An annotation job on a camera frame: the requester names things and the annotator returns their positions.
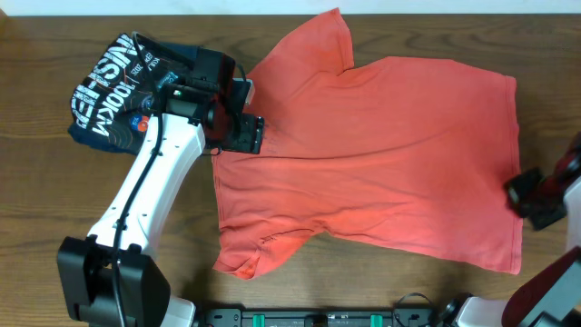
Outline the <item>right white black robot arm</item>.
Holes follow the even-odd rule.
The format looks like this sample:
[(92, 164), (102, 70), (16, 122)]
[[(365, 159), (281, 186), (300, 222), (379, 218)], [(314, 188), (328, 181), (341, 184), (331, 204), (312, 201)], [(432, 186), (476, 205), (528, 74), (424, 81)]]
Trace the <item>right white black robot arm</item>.
[(507, 301), (468, 296), (441, 314), (441, 326), (578, 326), (580, 311), (580, 136), (550, 175), (530, 169), (506, 184), (510, 208), (540, 231), (567, 219), (566, 253), (522, 285)]

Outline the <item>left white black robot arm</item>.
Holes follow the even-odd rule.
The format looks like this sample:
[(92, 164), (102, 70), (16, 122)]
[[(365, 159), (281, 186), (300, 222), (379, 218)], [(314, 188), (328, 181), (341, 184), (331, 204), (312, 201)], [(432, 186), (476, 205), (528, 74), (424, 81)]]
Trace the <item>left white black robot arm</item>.
[(204, 151), (258, 154), (264, 120), (244, 113), (253, 85), (228, 55), (194, 59), (164, 47), (186, 76), (154, 96), (158, 107), (111, 206), (83, 239), (64, 238), (57, 267), (69, 316), (90, 326), (193, 326), (195, 306), (172, 295), (154, 261), (185, 175)]

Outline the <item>orange-red t-shirt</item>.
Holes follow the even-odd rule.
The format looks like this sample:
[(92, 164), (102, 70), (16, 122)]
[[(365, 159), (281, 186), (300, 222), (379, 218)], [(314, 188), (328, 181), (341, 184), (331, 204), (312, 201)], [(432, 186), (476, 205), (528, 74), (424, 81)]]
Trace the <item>orange-red t-shirt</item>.
[(212, 160), (217, 271), (269, 273), (312, 236), (516, 274), (522, 221), (515, 78), (451, 59), (356, 66), (338, 9), (284, 36), (250, 72), (258, 154)]

